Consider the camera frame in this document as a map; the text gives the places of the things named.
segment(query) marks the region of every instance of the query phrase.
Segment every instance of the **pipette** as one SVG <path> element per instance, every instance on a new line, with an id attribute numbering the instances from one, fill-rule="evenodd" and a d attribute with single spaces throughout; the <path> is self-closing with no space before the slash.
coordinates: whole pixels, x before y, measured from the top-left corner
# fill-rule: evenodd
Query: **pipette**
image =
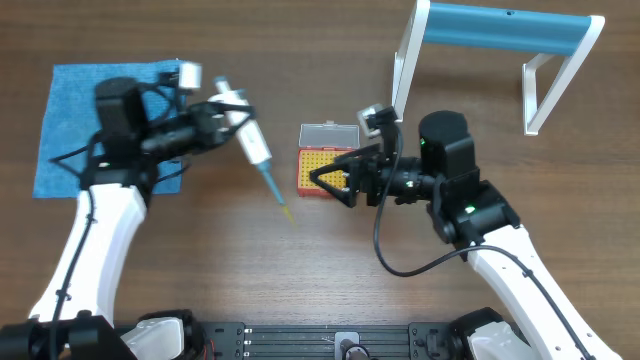
<path id="1" fill-rule="evenodd" d="M 213 83 L 219 94 L 210 97 L 209 101 L 220 101 L 235 105 L 249 105 L 249 102 L 243 96 L 243 92 L 241 90 L 232 90 L 225 77 L 219 76 L 213 80 Z M 226 116 L 231 125 L 237 125 L 241 123 L 247 115 L 243 112 L 228 111 Z M 284 198 L 271 175 L 271 152 L 269 151 L 267 143 L 262 136 L 258 123 L 254 119 L 247 121 L 247 123 L 240 128 L 238 132 L 236 132 L 236 137 L 238 138 L 238 141 L 240 141 L 240 145 L 242 145 L 242 149 L 244 150 L 249 162 L 255 165 L 258 171 L 260 171 L 264 180 L 267 182 L 269 189 L 273 193 L 273 196 L 278 201 L 278 204 L 282 206 L 282 210 L 285 215 L 289 221 L 295 225 L 293 216 L 289 212 L 289 208 L 287 208 L 287 204 L 284 202 Z"/>

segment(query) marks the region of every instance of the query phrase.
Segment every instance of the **yellow pipette tip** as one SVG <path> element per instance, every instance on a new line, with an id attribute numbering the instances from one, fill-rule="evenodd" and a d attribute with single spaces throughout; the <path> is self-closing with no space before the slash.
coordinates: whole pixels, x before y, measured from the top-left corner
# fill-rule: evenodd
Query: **yellow pipette tip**
<path id="1" fill-rule="evenodd" d="M 282 211 L 287 216 L 287 219 L 289 219 L 289 222 L 291 222 L 291 225 L 293 225 L 294 227 L 297 227 L 298 225 L 296 225 L 296 221 L 293 220 L 293 215 L 291 215 L 291 212 L 289 211 L 289 208 L 287 207 L 287 205 L 282 205 Z"/>

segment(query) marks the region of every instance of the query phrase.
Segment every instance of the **wooden surface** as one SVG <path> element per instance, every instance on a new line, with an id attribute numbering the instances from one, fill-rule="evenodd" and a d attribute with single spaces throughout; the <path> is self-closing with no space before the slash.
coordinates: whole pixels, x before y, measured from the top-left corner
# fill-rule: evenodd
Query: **wooden surface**
<path id="1" fill-rule="evenodd" d="M 436 110 L 466 114 L 478 163 L 529 229 L 595 331 L 640 352 L 640 2 L 467 0 L 602 14 L 604 32 L 537 137 L 522 135 L 521 65 L 532 55 L 428 45 L 409 95 L 405 154 Z M 0 11 L 0 324 L 21 322 L 53 273 L 75 200 L 31 198 L 52 66 L 169 58 L 247 88 L 299 227 L 281 214 L 237 142 L 200 156 L 179 195 L 153 201 L 126 260 L 117 321 L 191 308 L 259 324 L 406 324 L 506 310 L 455 260 L 400 279 L 376 260 L 374 209 L 298 198 L 301 123 L 356 122 L 389 103 L 393 53 L 413 1 L 5 1 Z M 551 84 L 559 62 L 540 73 Z M 424 205 L 389 206 L 382 243 L 410 269 L 449 251 Z"/>

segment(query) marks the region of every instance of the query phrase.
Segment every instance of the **blue panel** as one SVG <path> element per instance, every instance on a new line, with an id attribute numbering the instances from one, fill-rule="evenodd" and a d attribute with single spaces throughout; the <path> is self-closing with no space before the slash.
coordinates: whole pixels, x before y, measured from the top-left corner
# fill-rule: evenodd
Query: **blue panel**
<path id="1" fill-rule="evenodd" d="M 571 56 L 588 16 L 431 3 L 424 42 Z"/>

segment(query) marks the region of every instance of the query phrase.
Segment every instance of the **wooden table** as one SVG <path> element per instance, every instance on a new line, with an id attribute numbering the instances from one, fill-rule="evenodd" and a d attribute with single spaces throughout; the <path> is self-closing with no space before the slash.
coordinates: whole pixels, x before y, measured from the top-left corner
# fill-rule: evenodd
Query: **wooden table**
<path id="1" fill-rule="evenodd" d="M 520 67 L 531 57 L 425 46 L 403 125 L 466 114 L 477 161 L 509 199 L 545 264 L 597 333 L 640 352 L 640 2 L 467 0 L 601 14 L 603 34 L 537 137 L 522 135 Z M 454 260 L 400 279 L 376 260 L 364 201 L 296 195 L 301 123 L 356 122 L 389 104 L 393 53 L 412 0 L 5 1 L 0 12 L 0 324 L 21 322 L 53 273 L 75 200 L 31 198 L 53 64 L 197 61 L 205 79 L 247 88 L 273 153 L 292 228 L 237 142 L 200 156 L 179 195 L 153 200 L 120 281 L 118 321 L 191 308 L 201 319 L 259 324 L 449 321 L 491 306 L 492 290 Z M 557 70 L 541 71 L 549 86 Z M 194 100 L 209 96 L 208 80 Z M 382 243 L 396 267 L 450 250 L 423 205 L 390 205 Z"/>

